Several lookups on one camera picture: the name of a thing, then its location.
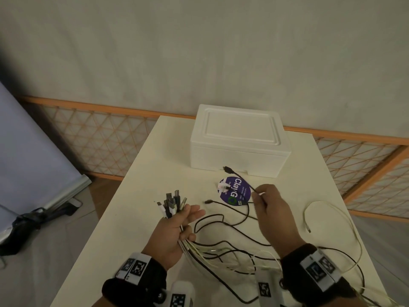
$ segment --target styrofoam box lid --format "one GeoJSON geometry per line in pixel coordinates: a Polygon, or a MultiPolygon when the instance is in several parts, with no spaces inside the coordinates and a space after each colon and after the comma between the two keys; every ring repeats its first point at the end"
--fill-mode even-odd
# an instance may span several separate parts
{"type": "Polygon", "coordinates": [[[272,111],[201,104],[190,142],[213,149],[282,156],[291,153],[280,116],[272,111]]]}

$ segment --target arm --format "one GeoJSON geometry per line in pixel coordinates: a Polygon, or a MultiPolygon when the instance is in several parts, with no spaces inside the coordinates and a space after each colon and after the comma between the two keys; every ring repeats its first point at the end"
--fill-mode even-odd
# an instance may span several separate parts
{"type": "Polygon", "coordinates": [[[319,302],[322,297],[323,304],[315,305],[325,307],[365,307],[366,305],[355,296],[354,290],[344,278],[322,291],[313,279],[301,267],[300,261],[312,254],[317,248],[308,245],[300,236],[289,205],[282,199],[280,192],[274,185],[264,184],[252,193],[254,208],[256,210],[258,225],[263,236],[272,245],[281,258],[283,266],[284,284],[289,283],[289,291],[293,297],[309,307],[308,302],[319,302]],[[333,293],[342,289],[349,298],[337,297],[333,293]]]}
{"type": "Polygon", "coordinates": [[[141,254],[151,257],[138,284],[111,278],[105,281],[101,297],[92,307],[153,307],[153,302],[166,289],[166,272],[183,254],[178,240],[196,240],[189,223],[203,217],[200,206],[185,205],[172,218],[162,218],[141,254]]]}

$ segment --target black and white square marker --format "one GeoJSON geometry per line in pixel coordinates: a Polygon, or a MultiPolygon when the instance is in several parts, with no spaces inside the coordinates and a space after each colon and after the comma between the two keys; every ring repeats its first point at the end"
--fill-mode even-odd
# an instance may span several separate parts
{"type": "Polygon", "coordinates": [[[135,259],[131,259],[131,258],[127,259],[125,264],[122,266],[121,270],[122,271],[128,271],[130,269],[133,261],[135,261],[135,259]]]}
{"type": "Polygon", "coordinates": [[[135,276],[142,276],[144,269],[146,267],[146,263],[142,262],[140,260],[136,260],[135,264],[133,265],[132,269],[130,270],[130,274],[133,274],[135,276]]]}
{"type": "Polygon", "coordinates": [[[332,265],[332,263],[325,256],[323,256],[319,262],[330,274],[335,271],[334,265],[332,265]]]}
{"type": "Polygon", "coordinates": [[[315,282],[319,282],[327,275],[317,262],[313,262],[305,270],[314,278],[315,282]]]}
{"type": "Polygon", "coordinates": [[[266,282],[259,282],[258,288],[260,289],[260,296],[271,297],[270,287],[266,282]]]}
{"type": "Polygon", "coordinates": [[[185,294],[172,294],[170,307],[183,307],[185,299],[186,299],[185,294]]]}

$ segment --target tabletop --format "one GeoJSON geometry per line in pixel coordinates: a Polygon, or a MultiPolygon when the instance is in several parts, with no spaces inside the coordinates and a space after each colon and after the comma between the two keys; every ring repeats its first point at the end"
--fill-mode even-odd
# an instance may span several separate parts
{"type": "MultiPolygon", "coordinates": [[[[163,201],[166,193],[179,190],[182,198],[188,198],[187,203],[201,205],[207,214],[223,213],[229,223],[242,219],[242,215],[228,208],[214,203],[203,203],[207,199],[219,198],[217,183],[228,175],[223,170],[208,171],[190,167],[189,145],[194,123],[191,119],[175,117],[161,116],[158,119],[51,307],[92,306],[101,297],[104,281],[113,277],[132,252],[140,252],[145,246],[161,217],[155,201],[163,201]]],[[[340,249],[357,259],[360,248],[348,220],[330,206],[319,203],[312,205],[306,213],[311,233],[306,230],[302,212],[306,205],[313,201],[329,202],[342,209],[348,218],[350,216],[312,135],[289,131],[286,134],[292,146],[292,153],[277,178],[240,174],[253,186],[264,183],[277,186],[282,197],[289,203],[305,241],[340,249]]],[[[237,209],[246,211],[245,207],[237,209]]],[[[251,205],[250,215],[255,215],[251,205]]],[[[252,238],[267,243],[256,221],[248,219],[238,228],[252,238]]],[[[259,245],[222,224],[206,227],[197,237],[197,241],[202,243],[215,243],[223,239],[249,252],[260,250],[259,245]]],[[[277,255],[272,248],[262,248],[277,255]]],[[[341,270],[346,270],[353,264],[336,251],[325,253],[341,270]]],[[[359,265],[365,275],[366,287],[385,293],[365,248],[359,265]]],[[[245,300],[257,295],[253,276],[222,271],[220,277],[245,300]]],[[[362,284],[357,268],[346,273],[344,277],[355,288],[362,284]]],[[[196,290],[195,307],[240,304],[209,273],[192,267],[184,258],[169,270],[168,288],[177,279],[193,283],[196,290]]],[[[387,304],[382,296],[371,292],[366,295],[379,303],[387,304]]],[[[299,305],[288,292],[284,292],[284,300],[288,307],[299,305]]]]}

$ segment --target box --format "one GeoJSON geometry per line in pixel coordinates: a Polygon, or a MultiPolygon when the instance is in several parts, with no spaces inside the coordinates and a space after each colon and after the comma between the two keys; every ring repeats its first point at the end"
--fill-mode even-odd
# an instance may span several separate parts
{"type": "Polygon", "coordinates": [[[275,178],[291,154],[276,112],[201,104],[190,138],[192,168],[223,166],[249,175],[275,178]]]}

